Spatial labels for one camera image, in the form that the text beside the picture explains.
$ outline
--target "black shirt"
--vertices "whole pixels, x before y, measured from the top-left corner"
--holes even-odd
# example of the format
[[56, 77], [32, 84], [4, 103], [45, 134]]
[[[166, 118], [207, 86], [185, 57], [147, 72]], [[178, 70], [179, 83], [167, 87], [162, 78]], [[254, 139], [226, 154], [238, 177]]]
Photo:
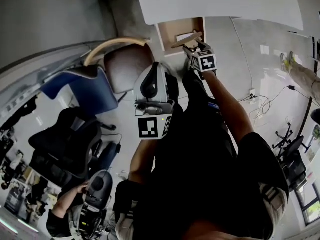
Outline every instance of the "black shirt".
[[66, 214], [64, 218], [58, 218], [52, 213], [52, 210], [50, 210], [48, 220], [46, 222], [46, 228], [53, 238], [71, 237], [68, 214]]
[[207, 142], [203, 146], [192, 143], [191, 138], [177, 148], [167, 146], [167, 153], [162, 153], [168, 155], [166, 166], [159, 159], [161, 166], [157, 167], [156, 158], [134, 212], [134, 240], [151, 236], [180, 239], [191, 223], [200, 219], [237, 237], [271, 236], [273, 225], [259, 183], [279, 187], [289, 196], [283, 171], [258, 134], [246, 135], [235, 157], [230, 136], [225, 133], [217, 131], [211, 142], [202, 138]]

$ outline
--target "window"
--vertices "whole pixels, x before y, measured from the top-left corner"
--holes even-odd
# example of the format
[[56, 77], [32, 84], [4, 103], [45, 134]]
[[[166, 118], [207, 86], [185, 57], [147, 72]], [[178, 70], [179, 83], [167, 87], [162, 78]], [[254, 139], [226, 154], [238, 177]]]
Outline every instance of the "window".
[[301, 206], [305, 225], [318, 220], [320, 218], [320, 195], [316, 184], [302, 183], [295, 193]]

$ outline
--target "electrical outlet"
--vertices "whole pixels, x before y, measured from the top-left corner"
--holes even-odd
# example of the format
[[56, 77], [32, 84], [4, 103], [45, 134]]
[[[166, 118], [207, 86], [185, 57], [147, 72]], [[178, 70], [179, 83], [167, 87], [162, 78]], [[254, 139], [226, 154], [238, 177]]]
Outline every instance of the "electrical outlet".
[[250, 89], [249, 90], [249, 95], [252, 96], [252, 99], [250, 99], [250, 105], [253, 105], [256, 103], [256, 98], [254, 98], [254, 96], [256, 96], [256, 90], [255, 89]]

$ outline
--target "cable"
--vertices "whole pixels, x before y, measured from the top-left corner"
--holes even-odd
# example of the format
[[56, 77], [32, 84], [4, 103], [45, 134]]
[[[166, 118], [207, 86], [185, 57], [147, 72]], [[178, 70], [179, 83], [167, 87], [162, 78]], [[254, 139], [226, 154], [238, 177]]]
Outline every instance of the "cable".
[[[295, 90], [296, 92], [298, 92], [298, 93], [300, 93], [302, 96], [304, 96], [304, 97], [306, 97], [308, 100], [310, 100], [310, 97], [307, 97], [307, 96], [305, 96], [304, 94], [302, 94], [300, 91], [298, 91], [298, 90]], [[317, 103], [315, 103], [314, 101], [312, 101], [312, 103], [314, 104], [314, 105], [316, 105], [318, 108], [320, 108], [320, 106], [317, 104]]]
[[[262, 117], [263, 115], [265, 115], [265, 114], [267, 114], [267, 113], [269, 112], [269, 110], [271, 109], [271, 106], [272, 106], [272, 102], [273, 102], [276, 98], [278, 98], [278, 96], [279, 96], [286, 88], [289, 88], [289, 86], [284, 87], [284, 88], [277, 94], [277, 96], [275, 96], [275, 98], [273, 98], [273, 99], [271, 99], [271, 100], [270, 100], [268, 97], [263, 96], [263, 95], [253, 96], [254, 98], [259, 98], [259, 97], [264, 97], [264, 98], [265, 98], [265, 101], [264, 101], [264, 102], [261, 100], [261, 102], [262, 102], [262, 103], [261, 103], [261, 106], [259, 106], [259, 107], [258, 107], [257, 109], [255, 109], [255, 110], [251, 111], [250, 114], [249, 114], [249, 118], [250, 118], [251, 120], [254, 120], [254, 122], [253, 122], [253, 128], [255, 128], [255, 126], [256, 126], [256, 121], [257, 121], [257, 119], [258, 119], [259, 117]], [[255, 111], [258, 111], [258, 113], [256, 114], [256, 116], [255, 116], [254, 118], [251, 118], [252, 113], [255, 112]]]
[[252, 94], [250, 94], [248, 97], [245, 97], [241, 100], [238, 100], [238, 102], [246, 102], [246, 101], [250, 101], [254, 98], [254, 96]]
[[115, 133], [115, 134], [102, 134], [102, 136], [121, 136], [119, 143], [122, 141], [123, 135], [121, 133]]
[[242, 45], [240, 36], [239, 36], [239, 34], [238, 34], [236, 25], [235, 25], [234, 20], [232, 19], [232, 17], [230, 17], [230, 20], [231, 20], [231, 22], [232, 22], [232, 24], [233, 24], [234, 30], [235, 30], [235, 32], [236, 32], [236, 35], [237, 35], [238, 38], [239, 38], [240, 45], [241, 45], [241, 48], [242, 48], [242, 51], [243, 51], [243, 54], [244, 54], [244, 57], [245, 57], [245, 61], [246, 61], [246, 64], [247, 64], [247, 66], [248, 66], [248, 70], [249, 70], [250, 77], [251, 77], [251, 89], [253, 89], [253, 88], [254, 88], [254, 82], [253, 82], [253, 78], [252, 78], [252, 74], [251, 74], [251, 70], [250, 70], [250, 66], [249, 66], [249, 63], [248, 63], [248, 59], [247, 59], [247, 56], [246, 56], [245, 49], [244, 49], [244, 47], [243, 47], [243, 45]]

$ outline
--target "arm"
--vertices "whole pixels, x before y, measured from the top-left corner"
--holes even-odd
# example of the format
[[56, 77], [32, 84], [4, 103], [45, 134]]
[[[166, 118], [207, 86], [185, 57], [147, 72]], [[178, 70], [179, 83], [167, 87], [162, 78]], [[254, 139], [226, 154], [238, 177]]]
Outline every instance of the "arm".
[[131, 160], [129, 181], [145, 184], [154, 164], [157, 140], [142, 140]]
[[52, 213], [60, 219], [63, 219], [70, 208], [72, 202], [75, 200], [77, 194], [81, 194], [83, 189], [88, 186], [88, 181], [74, 187], [69, 192], [65, 193], [53, 207]]
[[213, 71], [203, 72], [202, 75], [220, 107], [226, 125], [239, 145], [244, 136], [254, 132], [247, 112], [227, 91]]

